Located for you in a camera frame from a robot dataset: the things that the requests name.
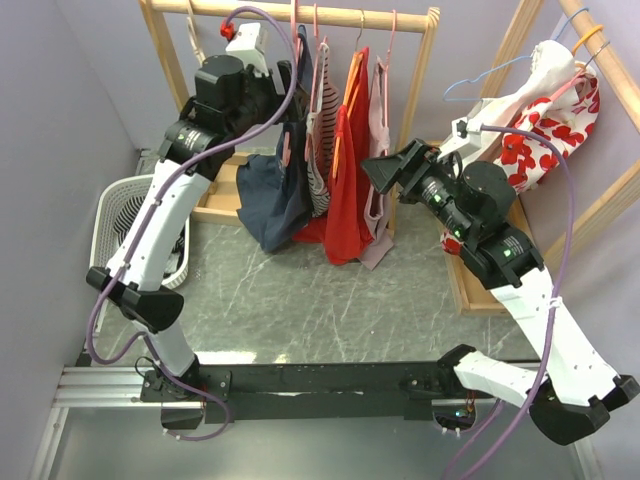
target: wooden rod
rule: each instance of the wooden rod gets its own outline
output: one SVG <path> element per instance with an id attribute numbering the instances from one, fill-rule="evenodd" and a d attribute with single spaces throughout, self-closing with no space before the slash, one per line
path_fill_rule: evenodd
<path id="1" fill-rule="evenodd" d="M 398 134 L 398 139 L 396 140 L 396 151 L 405 146 L 409 139 L 409 134 L 411 133 L 411 125 L 413 124 L 416 108 L 420 101 L 422 84 L 424 83 L 424 74 L 427 71 L 427 65 L 429 65 L 429 58 L 431 57 L 431 50 L 433 49 L 433 41 L 438 29 L 438 23 L 440 22 L 440 9 L 430 8 L 426 17 L 421 16 L 420 18 L 422 18 L 422 21 L 425 24 L 425 30 L 422 35 L 420 49 L 418 50 L 418 57 L 416 58 L 416 64 L 413 69 L 413 77 L 411 77 L 409 96 L 407 97 L 407 103 L 405 104 L 404 114 L 402 116 L 402 123 L 400 124 L 400 132 Z M 389 230 L 391 232 L 395 232 L 396 230 L 397 196 L 397 189 L 394 186 L 391 191 L 391 217 L 389 219 Z"/>
<path id="2" fill-rule="evenodd" d="M 139 0 L 139 3 L 142 16 L 151 34 L 153 44 L 156 47 L 162 70 L 164 70 L 164 75 L 167 77 L 169 90 L 178 107 L 178 111 L 180 111 L 189 99 L 189 91 L 184 81 L 182 68 L 180 68 L 178 55 L 176 55 L 176 49 L 173 46 L 164 14 L 153 10 L 150 6 L 150 0 Z"/>
<path id="3" fill-rule="evenodd" d="M 558 3 L 567 17 L 583 7 L 581 0 L 558 0 Z M 571 20 L 571 24 L 578 37 L 582 37 L 596 25 L 589 12 L 581 12 L 576 15 Z M 604 33 L 597 32 L 584 43 L 584 46 L 593 55 L 606 41 Z M 612 45 L 605 47 L 594 61 L 611 85 L 636 129 L 640 132 L 640 88 L 638 88 L 638 84 L 631 77 Z"/>
<path id="4" fill-rule="evenodd" d="M 622 174 L 600 198 L 580 215 L 573 226 L 571 254 L 590 243 L 605 228 L 613 223 L 627 208 L 640 199 L 640 160 Z M 544 254 L 550 270 L 560 266 L 565 234 Z"/>
<path id="5" fill-rule="evenodd" d="M 531 31 L 531 28 L 535 23 L 536 17 L 540 12 L 540 7 L 542 7 L 543 3 L 544 0 L 520 1 L 520 4 L 516 9 L 516 13 L 511 19 L 511 24 L 507 29 L 507 33 L 502 39 L 500 48 L 498 48 L 498 53 L 493 60 L 491 68 L 495 68 L 505 62 L 508 62 L 509 60 L 514 59 L 518 55 L 518 53 L 520 53 L 520 51 L 522 50 L 522 45 L 529 36 L 529 32 Z M 500 94 L 502 85 L 504 85 L 504 82 L 507 79 L 507 75 L 509 75 L 510 71 L 511 65 L 490 73 L 484 82 L 484 86 L 482 87 L 482 90 L 480 92 L 480 97 L 497 97 Z"/>
<path id="6" fill-rule="evenodd" d="M 148 0 L 148 3 L 158 12 L 187 13 L 186 0 Z M 226 17 L 233 10 L 242 6 L 260 8 L 281 22 L 288 22 L 291 14 L 291 6 L 284 3 L 236 2 L 229 0 L 191 0 L 191 3 L 194 13 L 214 17 Z M 243 13 L 239 17 L 260 18 L 251 13 Z M 300 5 L 298 7 L 298 22 L 313 24 L 313 6 Z M 363 26 L 363 28 L 370 30 L 390 31 L 393 27 L 393 13 L 365 10 L 364 25 L 362 25 L 362 11 L 359 9 L 318 7 L 318 23 L 337 27 L 360 28 Z M 427 28 L 424 15 L 398 13 L 396 31 L 424 33 Z"/>

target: wooden clothes rack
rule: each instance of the wooden clothes rack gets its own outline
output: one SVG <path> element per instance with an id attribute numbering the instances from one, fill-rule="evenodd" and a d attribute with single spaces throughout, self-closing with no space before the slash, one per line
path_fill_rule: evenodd
<path id="1" fill-rule="evenodd" d="M 139 0 L 139 2 L 162 69 L 167 77 L 169 89 L 178 111 L 180 111 L 187 102 L 189 93 L 164 14 L 187 14 L 187 0 Z M 282 22 L 289 22 L 291 14 L 291 6 L 282 3 L 191 0 L 191 5 L 196 15 L 216 17 L 226 17 L 236 8 L 247 5 L 260 8 Z M 239 17 L 260 18 L 252 13 L 243 13 Z M 297 20 L 299 23 L 313 24 L 313 18 L 314 8 L 312 6 L 298 7 Z M 388 31 L 392 30 L 394 21 L 394 15 L 391 12 L 328 7 L 318 7 L 317 18 L 320 25 Z M 396 142 L 397 147 L 402 147 L 409 139 L 411 124 L 418 105 L 439 19 L 440 11 L 437 8 L 429 8 L 425 15 L 398 13 L 396 16 L 396 31 L 422 34 L 411 78 L 409 95 Z M 238 165 L 242 165 L 246 161 L 247 155 L 238 153 L 223 165 L 216 182 L 211 186 L 209 192 L 200 199 L 198 206 L 193 210 L 193 216 L 196 220 L 226 225 L 240 225 L 240 220 L 236 213 L 240 208 L 240 197 L 235 179 Z M 393 234 L 396 229 L 395 200 L 392 206 L 389 230 Z"/>
<path id="2" fill-rule="evenodd" d="M 583 8 L 581 0 L 557 0 L 562 10 L 570 17 Z M 169 83 L 171 94 L 178 109 L 187 101 L 189 94 L 182 74 L 182 69 L 171 40 L 171 35 L 165 22 L 165 13 L 186 14 L 186 0 L 139 0 L 145 21 L 156 47 L 160 63 Z M 520 0 L 511 23 L 498 48 L 492 67 L 501 65 L 515 58 L 522 50 L 524 41 L 529 36 L 544 0 Z M 230 2 L 211 0 L 192 0 L 193 10 L 198 15 L 227 16 L 235 8 L 243 5 L 253 5 L 265 10 L 279 21 L 288 22 L 290 19 L 290 5 L 257 2 Z M 313 23 L 314 9 L 311 6 L 298 7 L 298 21 Z M 362 15 L 365 29 L 392 29 L 393 14 L 389 12 L 374 12 L 318 7 L 318 23 L 340 27 L 360 28 Z M 242 14 L 243 18 L 256 18 L 252 14 Z M 397 149 L 403 147 L 409 139 L 411 124 L 415 115 L 418 98 L 422 89 L 424 74 L 429 63 L 431 49 L 438 27 L 440 11 L 430 8 L 426 15 L 409 15 L 398 13 L 397 31 L 422 34 L 420 49 L 416 59 L 413 77 L 404 115 L 397 138 Z M 576 15 L 571 24 L 579 37 L 591 30 L 596 22 L 591 14 L 582 11 Z M 593 55 L 605 43 L 607 38 L 603 32 L 591 36 L 585 43 L 587 50 Z M 595 63 L 602 72 L 605 80 L 611 85 L 616 97 L 623 105 L 640 132 L 640 89 L 630 76 L 628 70 L 615 52 L 613 45 L 606 48 L 595 57 Z M 511 67 L 497 70 L 487 76 L 481 91 L 481 97 L 492 98 L 500 94 L 502 86 Z M 246 162 L 246 154 L 239 153 L 225 164 L 218 176 L 217 185 L 212 186 L 193 216 L 198 220 L 239 225 L 236 209 L 240 208 L 240 200 L 235 185 L 237 166 Z M 630 205 L 640 198 L 640 160 L 625 172 L 604 194 L 596 200 L 576 221 L 573 232 L 572 252 L 589 244 L 600 232 L 607 228 Z M 395 230 L 395 201 L 390 229 Z M 519 200 L 516 201 L 510 213 L 510 220 L 527 234 L 531 234 L 525 212 Z M 546 264 L 553 271 L 557 269 L 562 255 L 564 234 L 544 253 Z M 500 314 L 506 313 L 502 306 L 487 292 L 480 282 L 464 267 L 458 257 L 445 255 L 453 287 L 454 298 L 458 309 L 463 313 Z"/>

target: white wall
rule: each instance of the white wall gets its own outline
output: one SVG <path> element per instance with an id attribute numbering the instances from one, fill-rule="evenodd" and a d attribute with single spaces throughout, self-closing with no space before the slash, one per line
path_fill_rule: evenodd
<path id="1" fill-rule="evenodd" d="M 26 478 L 93 293 L 95 208 L 135 151 L 50 0 L 0 15 L 0 478 Z"/>
<path id="2" fill-rule="evenodd" d="M 626 0 L 591 0 L 596 23 L 605 25 L 631 75 L 640 81 L 637 45 L 640 31 L 635 19 L 640 5 Z M 571 27 L 561 37 L 571 47 L 577 41 Z M 589 57 L 582 48 L 581 59 Z M 596 129 L 583 147 L 569 157 L 577 189 L 578 215 L 584 212 L 630 165 L 640 159 L 640 135 L 606 81 L 602 82 L 601 109 Z M 562 172 L 555 171 L 537 191 L 524 196 L 527 216 L 538 245 L 544 251 L 564 231 L 566 189 Z M 561 294 L 596 349 L 620 373 L 640 380 L 640 204 L 631 207 L 595 242 L 572 257 Z M 640 478 L 637 455 L 640 399 L 613 413 L 612 419 L 593 436 L 605 478 Z"/>
<path id="3" fill-rule="evenodd" d="M 138 3 L 132 0 L 57 2 L 109 92 L 134 144 L 137 147 L 157 148 L 167 126 L 175 121 L 176 109 Z M 431 5 L 440 7 L 440 28 L 413 135 L 442 139 L 449 133 L 450 120 L 464 115 L 470 108 L 465 103 L 442 102 L 444 90 L 454 81 L 475 77 L 489 68 L 519 0 L 321 0 L 317 3 L 320 6 L 365 7 L 370 10 L 389 11 L 396 8 L 399 12 L 420 14 L 426 13 Z M 313 2 L 304 0 L 300 4 L 312 5 Z M 527 42 L 523 51 L 529 53 L 539 39 L 548 38 L 559 16 L 557 3 L 546 2 L 533 27 L 532 40 Z M 168 14 L 166 17 L 187 84 L 193 91 L 193 74 L 197 63 L 187 38 L 185 16 Z M 222 51 L 224 43 L 217 33 L 220 19 L 199 19 L 198 25 L 203 32 L 205 53 Z M 289 31 L 288 26 L 284 26 L 285 31 Z M 357 33 L 358 29 L 320 27 L 320 34 L 328 35 L 329 43 L 333 46 L 333 78 L 336 85 L 342 88 Z M 419 37 L 418 34 L 409 33 L 396 35 L 390 78 L 392 125 L 399 126 L 401 120 Z M 388 42 L 388 32 L 365 31 L 360 46 L 369 45 L 373 59 L 375 55 L 384 58 Z M 270 31 L 269 45 L 270 63 L 275 64 L 275 61 L 285 58 L 284 49 L 273 30 Z M 526 63 L 520 66 L 524 70 L 529 68 Z M 481 83 L 468 89 L 461 88 L 457 94 L 476 96 L 480 87 Z M 275 134 L 267 133 L 255 139 L 253 145 L 273 145 L 277 138 L 275 135 L 277 131 Z"/>

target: red heart pattern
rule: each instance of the red heart pattern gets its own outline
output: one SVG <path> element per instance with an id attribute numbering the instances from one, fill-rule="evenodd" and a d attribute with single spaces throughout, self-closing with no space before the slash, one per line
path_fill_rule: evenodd
<path id="1" fill-rule="evenodd" d="M 528 105 L 514 122 L 514 127 L 534 132 L 549 140 L 566 159 L 593 133 L 600 111 L 598 78 L 592 71 L 582 74 L 580 100 L 562 109 L 553 109 L 551 101 L 542 97 Z M 539 183 L 547 172 L 558 166 L 558 159 L 540 142 L 518 134 L 505 134 L 502 152 L 495 160 L 507 174 L 517 193 Z M 441 237 L 442 248 L 458 255 L 462 244 L 449 232 Z"/>

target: navy blue shirt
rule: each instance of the navy blue shirt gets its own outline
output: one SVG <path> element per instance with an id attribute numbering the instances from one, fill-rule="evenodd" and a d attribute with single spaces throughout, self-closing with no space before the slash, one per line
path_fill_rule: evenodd
<path id="1" fill-rule="evenodd" d="M 298 27 L 298 38 L 302 51 L 297 80 L 310 92 L 313 64 L 304 26 Z M 282 165 L 285 132 L 289 132 L 291 148 L 287 167 Z M 306 120 L 285 122 L 275 155 L 250 155 L 247 164 L 238 167 L 236 182 L 242 204 L 238 218 L 265 252 L 290 240 L 311 219 L 313 204 L 304 161 L 305 142 Z"/>

